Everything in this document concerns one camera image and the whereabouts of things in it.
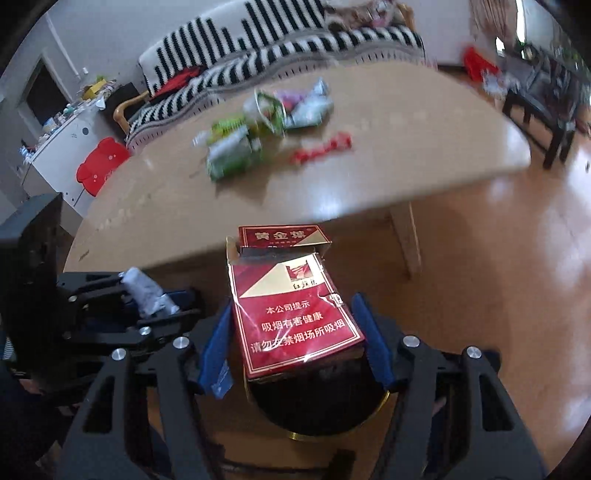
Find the pile of clothes on sofa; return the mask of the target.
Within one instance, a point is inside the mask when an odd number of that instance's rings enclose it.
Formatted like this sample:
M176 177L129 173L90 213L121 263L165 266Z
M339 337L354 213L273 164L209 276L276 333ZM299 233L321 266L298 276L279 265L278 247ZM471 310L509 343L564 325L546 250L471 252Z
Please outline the pile of clothes on sofa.
M388 26L415 29L413 9L397 1L322 1L322 10L329 29L355 30Z

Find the yellow box on cabinet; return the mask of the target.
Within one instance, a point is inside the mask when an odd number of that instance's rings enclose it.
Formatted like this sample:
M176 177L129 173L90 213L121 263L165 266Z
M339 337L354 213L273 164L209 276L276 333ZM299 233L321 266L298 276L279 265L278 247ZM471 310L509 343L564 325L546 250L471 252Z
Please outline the yellow box on cabinet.
M107 83L108 81L106 79L101 79L92 85L84 86L82 89L81 98L83 100L94 99L97 94L107 85Z

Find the clear plastic wrap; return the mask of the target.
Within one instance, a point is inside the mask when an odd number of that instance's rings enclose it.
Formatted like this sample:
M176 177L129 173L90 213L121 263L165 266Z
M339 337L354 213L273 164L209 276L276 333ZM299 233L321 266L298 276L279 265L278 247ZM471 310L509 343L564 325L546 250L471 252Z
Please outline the clear plastic wrap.
M215 135L211 129L200 131L192 139L192 144L197 147L208 147L215 142Z

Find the television screen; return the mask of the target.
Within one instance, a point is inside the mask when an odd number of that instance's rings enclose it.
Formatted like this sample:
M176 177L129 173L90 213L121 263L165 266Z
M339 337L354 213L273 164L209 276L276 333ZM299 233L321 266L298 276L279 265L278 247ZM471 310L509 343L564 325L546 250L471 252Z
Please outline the television screen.
M62 112L69 103L43 60L39 60L23 91L22 102L40 125Z

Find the red cigarette pack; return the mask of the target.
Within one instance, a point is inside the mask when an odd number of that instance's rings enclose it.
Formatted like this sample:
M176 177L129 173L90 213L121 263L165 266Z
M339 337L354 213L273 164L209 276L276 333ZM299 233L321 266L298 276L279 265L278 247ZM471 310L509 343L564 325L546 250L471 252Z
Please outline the red cigarette pack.
M226 240L235 326L250 381L363 355L365 335L325 267L331 244L315 224L240 226Z

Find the black wooden chair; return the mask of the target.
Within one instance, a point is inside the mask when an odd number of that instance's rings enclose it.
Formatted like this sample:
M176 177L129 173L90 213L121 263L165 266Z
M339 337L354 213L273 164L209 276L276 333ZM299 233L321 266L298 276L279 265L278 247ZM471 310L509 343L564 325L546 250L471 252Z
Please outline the black wooden chair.
M584 78L552 55L543 53L526 80L508 89L502 113L508 118L514 107L523 109L523 124L531 118L551 133L548 147L542 146L526 129L522 130L545 152L543 167L550 170L556 158L565 163L577 128L577 112L583 104Z

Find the purple bear toy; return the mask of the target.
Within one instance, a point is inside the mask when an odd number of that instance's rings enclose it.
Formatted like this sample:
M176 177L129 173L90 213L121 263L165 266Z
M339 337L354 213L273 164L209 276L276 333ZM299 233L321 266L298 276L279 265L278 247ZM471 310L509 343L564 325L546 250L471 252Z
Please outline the purple bear toy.
M304 92L294 90L280 90L274 92L274 96L280 100L280 103L283 105L283 108L286 109L287 113L290 113L290 111L293 111L294 107L296 107L298 103L301 103L307 95Z

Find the wooden oval coffee table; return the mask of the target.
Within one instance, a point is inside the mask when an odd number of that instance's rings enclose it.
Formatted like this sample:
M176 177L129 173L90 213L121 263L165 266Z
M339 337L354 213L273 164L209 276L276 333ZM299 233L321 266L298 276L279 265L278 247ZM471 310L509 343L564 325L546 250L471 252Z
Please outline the wooden oval coffee table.
M334 67L280 81L329 84L334 111L317 129L277 138L263 162L215 183L200 131L238 113L236 96L185 120L123 163L92 202L69 271L146 269L221 247L242 225L324 223L518 172L530 146L503 114L451 77L404 62ZM339 132L353 148L301 165L301 148Z

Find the black white striped sofa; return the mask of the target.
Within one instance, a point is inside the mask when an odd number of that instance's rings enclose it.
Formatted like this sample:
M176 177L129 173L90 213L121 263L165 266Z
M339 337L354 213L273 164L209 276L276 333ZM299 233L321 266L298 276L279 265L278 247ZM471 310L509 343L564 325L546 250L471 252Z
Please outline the black white striped sofa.
M406 26L329 30L320 1L230 1L179 26L138 63L149 98L186 68L197 78L142 107L124 127L132 154L176 124L252 90L339 64L427 60L419 33Z

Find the red ribbon scrap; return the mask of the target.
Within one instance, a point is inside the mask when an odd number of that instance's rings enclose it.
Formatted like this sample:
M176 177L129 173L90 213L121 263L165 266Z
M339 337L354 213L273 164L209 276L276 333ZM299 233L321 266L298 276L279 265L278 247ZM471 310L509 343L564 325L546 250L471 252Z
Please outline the red ribbon scrap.
M294 152L290 162L295 165L301 165L310 161L315 161L329 155L332 152L341 152L353 148L352 136L349 133L339 132L329 138L328 141L310 148L301 148Z

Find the red garment on sofa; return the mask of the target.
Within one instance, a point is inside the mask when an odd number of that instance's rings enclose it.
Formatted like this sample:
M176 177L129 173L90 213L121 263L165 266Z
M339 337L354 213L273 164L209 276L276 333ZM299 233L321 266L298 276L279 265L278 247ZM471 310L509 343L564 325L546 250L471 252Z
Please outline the red garment on sofa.
M201 65L186 68L183 71L180 71L170 80L168 80L158 91L156 91L150 97L150 100L160 101L164 98L167 98L175 94L176 92L187 86L193 78L197 78L202 72L204 72L204 68L202 68Z

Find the black round trash bin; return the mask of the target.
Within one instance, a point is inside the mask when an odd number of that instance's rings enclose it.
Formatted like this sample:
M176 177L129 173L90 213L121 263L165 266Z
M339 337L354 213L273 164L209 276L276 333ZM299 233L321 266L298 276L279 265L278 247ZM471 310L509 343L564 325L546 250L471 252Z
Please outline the black round trash bin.
M370 419L389 392L366 357L247 384L250 401L271 423L304 437L331 437Z

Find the green white snack wrapper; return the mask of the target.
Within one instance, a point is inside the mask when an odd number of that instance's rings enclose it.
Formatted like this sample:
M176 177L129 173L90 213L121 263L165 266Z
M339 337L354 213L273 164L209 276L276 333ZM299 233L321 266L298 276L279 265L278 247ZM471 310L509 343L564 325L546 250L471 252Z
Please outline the green white snack wrapper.
M264 127L276 136L283 135L287 110L276 96L263 90L254 90L243 103L242 114L247 124Z

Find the white cabinet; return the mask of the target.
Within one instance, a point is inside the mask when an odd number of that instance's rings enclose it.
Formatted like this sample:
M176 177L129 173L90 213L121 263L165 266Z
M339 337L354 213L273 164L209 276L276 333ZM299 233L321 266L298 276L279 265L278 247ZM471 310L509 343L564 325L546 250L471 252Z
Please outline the white cabinet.
M93 197L76 180L78 167L98 143L114 130L94 105L67 120L43 143L25 168L22 186L29 196L53 190L84 218Z

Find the green white torn box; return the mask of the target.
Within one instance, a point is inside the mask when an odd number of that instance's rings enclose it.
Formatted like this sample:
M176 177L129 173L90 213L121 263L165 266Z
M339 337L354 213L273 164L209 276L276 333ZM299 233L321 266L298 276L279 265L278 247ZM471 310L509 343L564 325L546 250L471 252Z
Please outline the green white torn box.
M218 182L238 175L262 162L263 147L249 126L242 125L228 136L211 144L206 158L206 172Z

